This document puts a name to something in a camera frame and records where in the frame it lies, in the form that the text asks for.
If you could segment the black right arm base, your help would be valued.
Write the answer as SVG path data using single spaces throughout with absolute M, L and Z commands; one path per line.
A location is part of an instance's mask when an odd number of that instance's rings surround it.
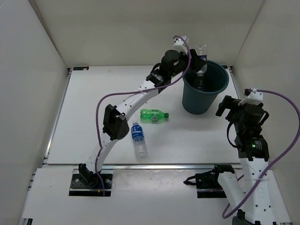
M 219 176 L 225 172 L 234 174 L 234 169 L 231 165 L 215 164 L 212 170 L 196 173 L 183 183 L 187 186 L 196 186 L 197 198 L 226 198 L 226 194 L 218 182 Z

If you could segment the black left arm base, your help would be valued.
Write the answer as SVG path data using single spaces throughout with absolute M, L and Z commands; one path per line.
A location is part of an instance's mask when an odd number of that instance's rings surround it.
M 69 187 L 69 196 L 110 197 L 113 184 L 113 173 L 100 174 L 86 168 L 86 164 L 79 164 L 78 171 L 73 172 Z

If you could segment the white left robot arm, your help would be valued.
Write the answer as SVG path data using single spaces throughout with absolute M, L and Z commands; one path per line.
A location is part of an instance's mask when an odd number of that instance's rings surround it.
M 99 109 L 96 106 L 96 132 L 99 147 L 89 162 L 79 164 L 79 180 L 87 188 L 103 188 L 100 175 L 103 163 L 117 141 L 129 132 L 128 121 L 148 100 L 174 84 L 172 78 L 180 74 L 184 82 L 182 106 L 191 114 L 208 111 L 216 97 L 229 84 L 229 75 L 218 63 L 197 55 L 195 49 L 168 50 L 137 91 L 128 92 L 128 98 L 117 105 L 105 107 L 103 128 L 99 127 Z

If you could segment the clear Pepsi bottle black cap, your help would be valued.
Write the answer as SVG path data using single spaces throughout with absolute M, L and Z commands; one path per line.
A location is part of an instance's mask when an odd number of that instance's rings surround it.
M 197 55 L 196 61 L 196 73 L 202 76 L 207 71 L 207 45 L 197 45 L 195 47 L 195 52 Z

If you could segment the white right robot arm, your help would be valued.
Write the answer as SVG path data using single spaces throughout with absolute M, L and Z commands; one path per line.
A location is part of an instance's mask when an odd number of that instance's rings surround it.
M 263 104 L 240 104 L 241 100 L 225 96 L 219 104 L 216 116 L 228 109 L 226 120 L 234 126 L 236 138 L 232 146 L 237 149 L 244 174 L 245 188 L 242 189 L 233 176 L 233 169 L 217 171 L 210 177 L 212 185 L 222 187 L 232 211 L 223 213 L 227 218 L 232 214 L 234 225 L 275 225 L 277 220 L 272 211 L 268 174 L 269 148 L 261 135 L 262 125 L 269 113 Z

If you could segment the clear bottle blue label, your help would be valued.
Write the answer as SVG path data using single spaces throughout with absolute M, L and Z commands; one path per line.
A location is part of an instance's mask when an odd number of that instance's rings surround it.
M 136 120 L 133 121 L 131 127 L 131 136 L 133 140 L 136 158 L 146 158 L 148 156 L 148 150 L 145 142 L 143 128 Z

